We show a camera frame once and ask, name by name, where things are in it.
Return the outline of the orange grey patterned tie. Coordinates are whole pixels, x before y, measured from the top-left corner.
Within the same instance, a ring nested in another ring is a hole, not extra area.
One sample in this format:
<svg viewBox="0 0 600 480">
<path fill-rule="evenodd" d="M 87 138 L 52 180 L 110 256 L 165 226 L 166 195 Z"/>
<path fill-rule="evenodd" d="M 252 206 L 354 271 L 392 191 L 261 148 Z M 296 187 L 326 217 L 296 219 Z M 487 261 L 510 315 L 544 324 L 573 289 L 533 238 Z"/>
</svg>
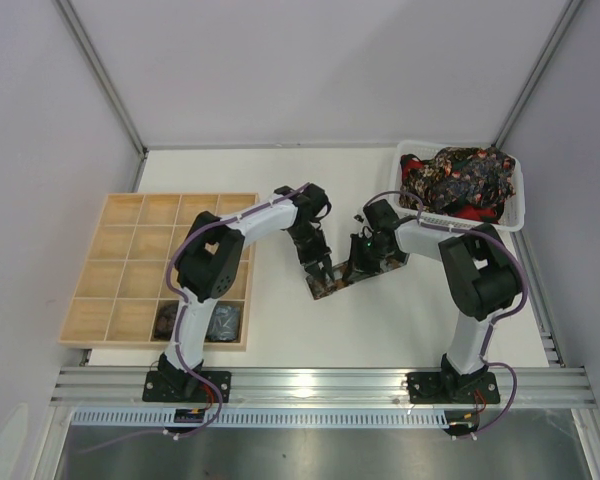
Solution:
<svg viewBox="0 0 600 480">
<path fill-rule="evenodd" d="M 391 255 L 380 261 L 378 272 L 363 272 L 360 268 L 350 267 L 350 262 L 346 261 L 333 267 L 334 281 L 329 277 L 326 277 L 325 282 L 321 282 L 319 279 L 307 275 L 305 277 L 305 283 L 312 298 L 314 300 L 320 300 L 367 279 L 402 268 L 407 265 L 408 260 L 409 254 Z"/>
</svg>

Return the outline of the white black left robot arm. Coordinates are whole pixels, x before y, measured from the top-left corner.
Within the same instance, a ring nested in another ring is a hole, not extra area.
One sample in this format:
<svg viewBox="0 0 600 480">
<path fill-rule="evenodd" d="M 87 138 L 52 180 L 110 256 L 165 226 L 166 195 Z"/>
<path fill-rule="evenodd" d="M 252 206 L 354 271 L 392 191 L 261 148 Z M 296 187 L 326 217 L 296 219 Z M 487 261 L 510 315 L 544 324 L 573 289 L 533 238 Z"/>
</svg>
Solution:
<svg viewBox="0 0 600 480">
<path fill-rule="evenodd" d="M 166 285 L 179 297 L 171 339 L 157 370 L 179 390 L 201 381 L 203 346 L 218 300 L 234 284 L 243 251 L 276 231 L 287 232 L 304 271 L 320 283 L 334 279 L 331 250 L 320 221 L 331 211 L 324 189 L 307 183 L 276 189 L 247 209 L 216 216 L 199 214 L 174 253 Z"/>
</svg>

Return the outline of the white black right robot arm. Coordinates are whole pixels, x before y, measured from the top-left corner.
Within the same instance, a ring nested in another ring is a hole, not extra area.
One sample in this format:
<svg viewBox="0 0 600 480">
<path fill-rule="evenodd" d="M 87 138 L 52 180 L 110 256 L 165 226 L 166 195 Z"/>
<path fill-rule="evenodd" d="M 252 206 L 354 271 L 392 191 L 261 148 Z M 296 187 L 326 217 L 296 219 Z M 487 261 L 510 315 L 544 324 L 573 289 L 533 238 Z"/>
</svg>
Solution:
<svg viewBox="0 0 600 480">
<path fill-rule="evenodd" d="M 375 276 L 391 261 L 411 254 L 439 261 L 459 316 L 441 375 L 449 387 L 479 379 L 488 371 L 485 354 L 495 326 L 520 311 L 529 294 L 526 274 L 493 226 L 473 229 L 430 224 L 414 218 L 351 236 L 342 279 Z"/>
</svg>

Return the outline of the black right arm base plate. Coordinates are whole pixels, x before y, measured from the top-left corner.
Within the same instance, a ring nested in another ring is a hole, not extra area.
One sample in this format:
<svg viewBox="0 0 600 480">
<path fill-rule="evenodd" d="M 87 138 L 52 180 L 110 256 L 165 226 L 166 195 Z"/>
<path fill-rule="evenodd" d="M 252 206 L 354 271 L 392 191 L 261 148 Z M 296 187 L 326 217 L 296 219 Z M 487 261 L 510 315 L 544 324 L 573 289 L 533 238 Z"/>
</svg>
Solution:
<svg viewBox="0 0 600 480">
<path fill-rule="evenodd" d="M 475 401 L 487 405 L 501 401 L 496 377 L 479 370 L 458 376 L 452 371 L 416 371 L 406 376 L 407 391 L 414 404 L 462 404 Z"/>
</svg>

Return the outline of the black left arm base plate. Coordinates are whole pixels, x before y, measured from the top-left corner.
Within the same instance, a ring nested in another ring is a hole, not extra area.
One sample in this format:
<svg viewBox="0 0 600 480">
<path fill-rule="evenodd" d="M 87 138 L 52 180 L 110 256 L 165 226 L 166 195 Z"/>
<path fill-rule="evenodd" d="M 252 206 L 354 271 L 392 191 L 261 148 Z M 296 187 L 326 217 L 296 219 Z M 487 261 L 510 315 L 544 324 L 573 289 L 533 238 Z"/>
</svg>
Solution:
<svg viewBox="0 0 600 480">
<path fill-rule="evenodd" d="M 222 400 L 230 397 L 232 374 L 229 371 L 202 370 L 201 376 L 220 390 Z M 144 382 L 142 401 L 148 403 L 206 403 L 205 384 L 186 374 L 170 382 L 159 370 L 149 371 Z"/>
</svg>

